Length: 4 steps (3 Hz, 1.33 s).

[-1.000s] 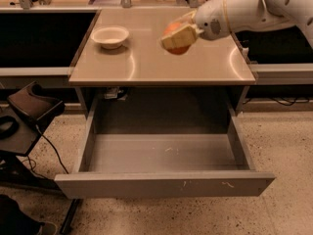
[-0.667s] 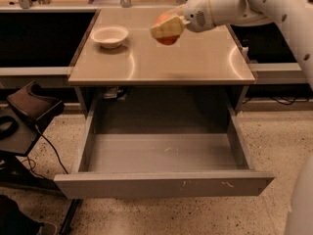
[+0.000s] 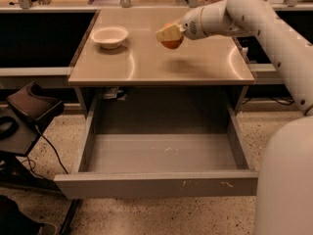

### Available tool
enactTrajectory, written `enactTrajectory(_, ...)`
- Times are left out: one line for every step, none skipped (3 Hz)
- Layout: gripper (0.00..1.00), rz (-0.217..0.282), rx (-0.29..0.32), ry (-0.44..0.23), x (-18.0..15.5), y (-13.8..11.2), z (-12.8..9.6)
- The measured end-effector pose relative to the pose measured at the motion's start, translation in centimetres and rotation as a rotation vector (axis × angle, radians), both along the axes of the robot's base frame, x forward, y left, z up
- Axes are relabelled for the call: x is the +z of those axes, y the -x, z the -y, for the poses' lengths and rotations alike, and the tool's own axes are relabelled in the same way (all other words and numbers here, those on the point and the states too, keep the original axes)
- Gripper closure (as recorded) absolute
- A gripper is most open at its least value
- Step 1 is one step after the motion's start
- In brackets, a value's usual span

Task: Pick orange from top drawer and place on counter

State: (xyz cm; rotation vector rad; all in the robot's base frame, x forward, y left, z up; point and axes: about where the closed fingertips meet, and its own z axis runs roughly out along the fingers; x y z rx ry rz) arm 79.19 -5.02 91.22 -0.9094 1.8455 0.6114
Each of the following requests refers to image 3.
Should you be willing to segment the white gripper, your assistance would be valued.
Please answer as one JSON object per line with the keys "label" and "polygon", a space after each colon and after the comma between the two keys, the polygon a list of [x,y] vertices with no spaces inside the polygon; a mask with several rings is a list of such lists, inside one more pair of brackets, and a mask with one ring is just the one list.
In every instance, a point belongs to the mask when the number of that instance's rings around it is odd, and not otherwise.
{"label": "white gripper", "polygon": [[203,7],[198,7],[189,11],[182,19],[181,24],[170,23],[166,24],[156,32],[156,39],[159,42],[178,41],[185,36],[191,40],[206,38],[201,25],[201,14]]}

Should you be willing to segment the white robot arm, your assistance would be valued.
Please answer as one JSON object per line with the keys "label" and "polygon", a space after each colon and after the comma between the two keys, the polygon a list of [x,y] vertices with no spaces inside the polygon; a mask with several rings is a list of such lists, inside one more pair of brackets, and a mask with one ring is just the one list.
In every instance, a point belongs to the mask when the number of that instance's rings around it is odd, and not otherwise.
{"label": "white robot arm", "polygon": [[313,46],[268,0],[224,0],[198,7],[156,32],[167,48],[212,35],[254,36],[303,118],[269,140],[259,170],[254,235],[313,235]]}

